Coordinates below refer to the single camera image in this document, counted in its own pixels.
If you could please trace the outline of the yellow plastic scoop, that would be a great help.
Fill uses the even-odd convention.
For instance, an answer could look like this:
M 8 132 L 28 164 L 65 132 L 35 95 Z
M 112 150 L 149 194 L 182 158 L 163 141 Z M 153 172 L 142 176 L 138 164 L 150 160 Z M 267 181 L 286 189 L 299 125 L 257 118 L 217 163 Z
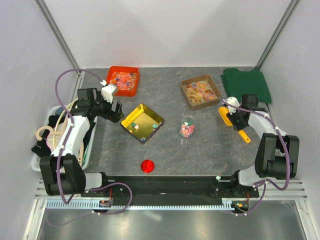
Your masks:
M 225 123 L 225 125 L 227 125 L 228 127 L 233 127 L 232 122 L 227 117 L 229 110 L 226 107 L 221 106 L 218 108 L 218 112 L 219 112 L 223 122 Z M 237 133 L 246 144 L 249 144 L 251 142 L 251 139 L 248 137 L 248 135 L 243 130 L 238 130 Z

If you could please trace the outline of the star candy tin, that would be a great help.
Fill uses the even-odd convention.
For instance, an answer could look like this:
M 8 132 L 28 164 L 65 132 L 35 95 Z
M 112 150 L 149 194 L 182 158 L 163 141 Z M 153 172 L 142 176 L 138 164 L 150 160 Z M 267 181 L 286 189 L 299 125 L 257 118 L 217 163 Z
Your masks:
M 140 103 L 121 122 L 121 127 L 142 145 L 163 127 L 165 120 L 147 105 Z

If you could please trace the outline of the orange candy box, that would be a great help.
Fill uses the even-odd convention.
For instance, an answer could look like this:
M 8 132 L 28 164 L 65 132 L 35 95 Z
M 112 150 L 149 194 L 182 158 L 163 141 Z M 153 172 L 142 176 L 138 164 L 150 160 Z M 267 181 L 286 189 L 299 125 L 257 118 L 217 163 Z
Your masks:
M 111 66 L 105 80 L 117 87 L 116 96 L 134 97 L 139 86 L 140 72 L 137 67 Z

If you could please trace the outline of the clear glass jar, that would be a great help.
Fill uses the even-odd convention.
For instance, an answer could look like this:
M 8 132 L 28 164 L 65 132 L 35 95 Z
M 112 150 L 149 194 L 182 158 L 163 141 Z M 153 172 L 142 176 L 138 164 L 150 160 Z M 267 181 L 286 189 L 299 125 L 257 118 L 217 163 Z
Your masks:
M 195 131 L 195 120 L 192 116 L 185 116 L 180 123 L 179 134 L 183 138 L 190 138 Z

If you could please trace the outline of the red jar lid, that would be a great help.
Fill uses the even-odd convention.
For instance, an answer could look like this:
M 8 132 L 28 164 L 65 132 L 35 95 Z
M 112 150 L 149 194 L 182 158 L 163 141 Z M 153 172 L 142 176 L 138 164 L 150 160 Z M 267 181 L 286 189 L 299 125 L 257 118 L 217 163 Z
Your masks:
M 141 163 L 140 168 L 144 173 L 148 174 L 148 173 L 151 173 L 154 170 L 155 164 L 150 159 L 145 159 Z

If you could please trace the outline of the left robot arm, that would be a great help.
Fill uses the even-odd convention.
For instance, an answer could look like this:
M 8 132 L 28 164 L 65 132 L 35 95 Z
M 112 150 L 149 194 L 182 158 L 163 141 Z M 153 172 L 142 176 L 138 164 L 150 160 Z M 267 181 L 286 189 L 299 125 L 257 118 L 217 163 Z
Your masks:
M 79 152 L 84 138 L 91 133 L 94 119 L 102 117 L 118 123 L 124 117 L 122 103 L 117 102 L 112 110 L 117 92 L 113 84 L 77 91 L 76 105 L 70 110 L 65 132 L 55 150 L 40 159 L 39 166 L 46 193 L 49 196 L 82 194 L 86 187 L 86 176 L 79 164 Z

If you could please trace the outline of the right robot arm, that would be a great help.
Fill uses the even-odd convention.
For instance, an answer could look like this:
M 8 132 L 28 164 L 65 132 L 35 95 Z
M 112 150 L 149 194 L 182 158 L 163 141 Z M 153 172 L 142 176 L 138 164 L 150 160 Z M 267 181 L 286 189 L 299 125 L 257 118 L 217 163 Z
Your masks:
M 297 174 L 299 138 L 281 130 L 268 111 L 259 106 L 255 94 L 244 94 L 241 102 L 228 97 L 226 105 L 226 117 L 237 132 L 251 127 L 260 138 L 254 165 L 235 174 L 237 179 L 229 184 L 230 193 L 240 197 L 247 187 L 268 183 L 280 191 L 286 190 Z

